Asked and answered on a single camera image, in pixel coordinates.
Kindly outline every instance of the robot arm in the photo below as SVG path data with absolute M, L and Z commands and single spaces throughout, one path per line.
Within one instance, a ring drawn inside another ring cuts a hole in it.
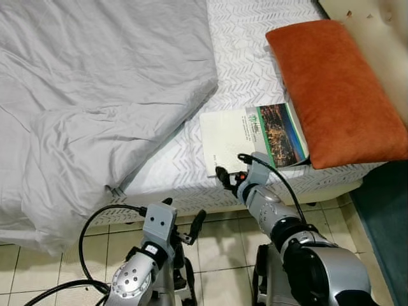
M 252 156 L 268 163 L 264 154 L 256 152 Z M 293 298 L 302 306 L 376 305 L 370 297 L 370 281 L 363 263 L 349 250 L 325 239 L 266 188 L 270 171 L 264 165 L 251 158 L 244 161 L 248 164 L 248 173 L 239 173 L 235 186 L 230 184 L 225 169 L 217 167 L 217 176 L 248 208 L 261 231 L 270 237 L 287 274 Z

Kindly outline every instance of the tile floor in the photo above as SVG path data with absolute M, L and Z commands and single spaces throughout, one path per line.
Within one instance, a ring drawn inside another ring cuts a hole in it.
M 339 198 L 315 207 L 302 207 L 307 221 L 315 224 L 323 235 L 359 255 L 368 266 L 374 298 L 381 305 L 392 305 L 367 236 L 361 225 L 352 222 L 356 221 L 353 204 L 347 198 Z M 179 224 L 185 222 L 191 222 L 191 218 L 178 220 Z M 95 279 L 110 282 L 128 250 L 139 244 L 140 228 L 141 224 L 135 223 L 90 229 L 84 252 Z M 181 226 L 182 231 L 188 229 L 188 224 Z M 256 251 L 259 244 L 267 242 L 245 211 L 208 215 L 196 244 L 185 248 L 196 272 L 199 305 L 250 305 Z M 0 245 L 0 306 L 24 305 L 42 291 L 74 279 L 83 279 L 76 246 L 58 258 L 51 258 L 16 245 Z M 95 305 L 99 299 L 96 290 L 81 287 L 61 291 L 39 305 Z

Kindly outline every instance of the headboard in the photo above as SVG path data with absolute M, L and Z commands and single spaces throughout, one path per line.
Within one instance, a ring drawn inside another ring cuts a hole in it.
M 351 33 L 408 128 L 408 1 L 319 2 Z

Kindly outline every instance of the black cable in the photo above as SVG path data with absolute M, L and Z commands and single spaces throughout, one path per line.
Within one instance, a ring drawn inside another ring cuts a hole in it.
M 70 288 L 70 287 L 81 286 L 81 285 L 92 285 L 95 288 L 104 288 L 104 289 L 106 289 L 106 287 L 107 287 L 107 289 L 109 289 L 107 284 L 105 284 L 104 282 L 100 282 L 98 280 L 95 280 L 95 281 L 92 280 L 92 279 L 80 279 L 80 280 L 76 280 L 76 281 L 73 280 L 71 282 L 66 282 L 64 284 L 58 285 L 58 286 L 56 286 L 54 288 L 51 288 L 51 289 L 47 290 L 46 292 L 43 292 L 42 294 L 36 296 L 35 298 L 33 298 L 32 300 L 27 302 L 25 304 L 25 306 L 33 306 L 33 305 L 37 304 L 39 301 L 45 299 L 46 297 L 48 297 L 48 296 L 50 296 L 50 295 L 52 295 L 52 294 L 54 294 L 54 293 L 56 293 L 56 292 L 58 292 L 60 290 L 67 289 L 67 288 Z
M 81 262 L 82 271 L 84 272 L 87 279 L 92 280 L 92 281 L 94 279 L 92 278 L 91 273 L 89 273 L 89 270 L 87 268 L 87 265 L 86 265 L 85 259 L 84 259 L 84 237 L 85 237 L 85 232 L 87 231 L 88 226 L 95 219 L 96 216 L 98 216 L 100 213 L 104 212 L 105 210 L 113 209 L 113 208 L 125 208 L 125 209 L 134 210 L 135 212 L 140 214 L 142 217 L 146 216 L 146 210 L 147 210 L 145 207 L 134 207 L 134 206 L 126 205 L 126 204 L 117 204 L 117 205 L 109 205 L 109 206 L 102 207 L 101 209 L 97 210 L 95 213 L 93 213 L 89 217 L 89 219 L 87 220 L 87 222 L 84 225 L 84 228 L 82 228 L 81 234 L 79 236 L 78 251 L 79 251 L 79 261 Z M 104 295 L 107 295 L 108 292 L 109 292 L 109 287 L 108 287 L 107 290 L 105 290 L 104 288 L 101 289 L 101 288 L 97 288 L 97 287 L 96 287 L 96 289 L 100 293 L 103 293 Z
M 295 195 L 295 192 L 293 191 L 292 187 L 289 185 L 289 183 L 286 181 L 286 179 L 274 168 L 272 167 L 270 164 L 264 162 L 263 160 L 254 157 L 252 155 L 248 155 L 248 154 L 238 154 L 238 159 L 243 161 L 245 164 L 249 164 L 249 161 L 256 161 L 258 164 L 263 165 L 264 167 L 267 167 L 270 171 L 272 171 L 281 181 L 282 183 L 286 186 L 286 188 L 288 189 L 289 193 L 292 196 L 292 199 L 295 203 L 296 209 L 298 211 L 298 214 L 300 216 L 300 219 L 302 220 L 302 222 L 304 224 L 306 224 L 306 218 L 305 215 L 302 212 L 302 209 L 300 208 L 300 204 L 298 201 L 298 198 Z
M 108 299 L 108 295 L 105 295 L 104 297 L 102 297 L 102 299 L 100 299 L 96 304 L 95 304 L 95 306 L 101 306 L 101 305 L 104 305 L 105 304 L 105 302 L 106 302 L 106 300 Z

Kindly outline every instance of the pillow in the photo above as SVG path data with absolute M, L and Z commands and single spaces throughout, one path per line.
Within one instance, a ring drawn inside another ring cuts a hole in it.
M 408 132 L 340 23 L 293 24 L 266 38 L 314 168 L 408 159 Z

